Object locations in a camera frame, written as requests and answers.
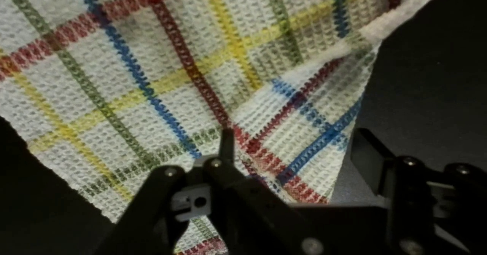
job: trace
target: fabric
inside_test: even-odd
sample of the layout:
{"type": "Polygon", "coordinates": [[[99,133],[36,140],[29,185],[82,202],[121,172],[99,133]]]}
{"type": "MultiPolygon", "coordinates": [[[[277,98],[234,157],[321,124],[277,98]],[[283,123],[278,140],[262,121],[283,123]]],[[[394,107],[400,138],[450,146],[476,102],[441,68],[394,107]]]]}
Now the fabric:
{"type": "MultiPolygon", "coordinates": [[[[0,115],[112,222],[224,126],[241,172],[327,203],[379,44],[428,1],[0,0],[0,115]]],[[[197,218],[176,253],[225,251],[197,218]]]]}

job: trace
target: towel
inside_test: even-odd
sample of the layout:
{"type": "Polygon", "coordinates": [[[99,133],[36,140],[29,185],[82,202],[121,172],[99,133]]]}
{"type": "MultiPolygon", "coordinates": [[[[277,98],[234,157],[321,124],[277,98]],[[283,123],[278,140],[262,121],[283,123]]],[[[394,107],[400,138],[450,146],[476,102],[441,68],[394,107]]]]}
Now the towel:
{"type": "MultiPolygon", "coordinates": [[[[0,0],[0,116],[112,222],[224,127],[243,174],[327,203],[379,45],[428,1],[0,0]]],[[[175,252],[226,248],[202,217],[175,252]]]]}

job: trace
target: green stripe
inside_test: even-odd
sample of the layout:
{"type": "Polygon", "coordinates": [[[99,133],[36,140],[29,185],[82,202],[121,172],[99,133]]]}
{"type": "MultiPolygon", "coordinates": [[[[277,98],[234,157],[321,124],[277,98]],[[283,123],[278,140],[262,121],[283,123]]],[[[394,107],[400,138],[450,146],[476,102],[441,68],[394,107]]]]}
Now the green stripe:
{"type": "Polygon", "coordinates": [[[279,29],[285,39],[285,44],[289,50],[288,58],[298,65],[303,63],[303,57],[299,50],[298,42],[294,37],[293,30],[291,29],[291,23],[289,22],[289,15],[287,14],[286,6],[282,0],[269,0],[272,6],[272,11],[275,18],[278,21],[279,29]]]}
{"type": "MultiPolygon", "coordinates": [[[[41,36],[52,35],[53,31],[49,25],[44,21],[44,18],[39,14],[37,10],[32,7],[29,0],[12,0],[21,12],[26,16],[32,26],[38,31],[41,36]]],[[[135,139],[135,137],[129,132],[129,129],[122,123],[120,118],[113,112],[108,106],[105,99],[101,96],[98,90],[95,88],[85,72],[81,69],[81,66],[76,62],[73,56],[59,45],[60,50],[56,51],[57,56],[62,61],[64,66],[71,73],[73,78],[78,82],[84,93],[95,104],[103,116],[108,122],[117,130],[118,134],[123,137],[128,146],[134,151],[134,153],[144,162],[152,163],[157,159],[149,154],[135,139]]]]}
{"type": "MultiPolygon", "coordinates": [[[[220,128],[216,127],[209,130],[201,130],[200,132],[191,136],[190,141],[192,141],[196,146],[201,146],[217,140],[218,138],[220,138],[220,128]]],[[[162,163],[165,163],[172,158],[184,154],[185,152],[187,152],[186,148],[180,142],[177,142],[165,145],[156,150],[155,155],[162,160],[162,163]]],[[[144,162],[139,160],[126,168],[116,169],[113,174],[110,174],[109,176],[115,182],[123,183],[128,179],[141,174],[142,172],[151,171],[158,166],[158,164],[154,164],[153,162],[144,162]]],[[[108,179],[108,176],[102,175],[100,178],[96,179],[94,183],[83,186],[82,191],[89,196],[95,196],[107,190],[108,187],[113,187],[113,185],[108,179]]]]}

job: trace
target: waffle weave towel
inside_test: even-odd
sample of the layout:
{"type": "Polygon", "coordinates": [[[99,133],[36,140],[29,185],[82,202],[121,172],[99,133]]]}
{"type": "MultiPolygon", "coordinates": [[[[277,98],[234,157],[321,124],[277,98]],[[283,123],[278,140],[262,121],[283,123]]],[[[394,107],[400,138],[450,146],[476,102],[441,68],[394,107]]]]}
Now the waffle weave towel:
{"type": "MultiPolygon", "coordinates": [[[[0,0],[0,115],[113,222],[223,126],[244,174],[326,203],[381,40],[428,1],[0,0]]],[[[199,218],[176,252],[225,247],[199,218]]]]}

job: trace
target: dish towel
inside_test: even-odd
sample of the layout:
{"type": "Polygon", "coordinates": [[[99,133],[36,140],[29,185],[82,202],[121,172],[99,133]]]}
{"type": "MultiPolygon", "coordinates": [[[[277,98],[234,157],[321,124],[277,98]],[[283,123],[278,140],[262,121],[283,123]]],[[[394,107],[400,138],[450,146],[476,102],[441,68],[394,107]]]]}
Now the dish towel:
{"type": "MultiPolygon", "coordinates": [[[[222,127],[245,175],[327,203],[379,44],[428,1],[0,0],[0,116],[112,222],[222,127]]],[[[206,218],[176,249],[224,252],[206,218]]]]}

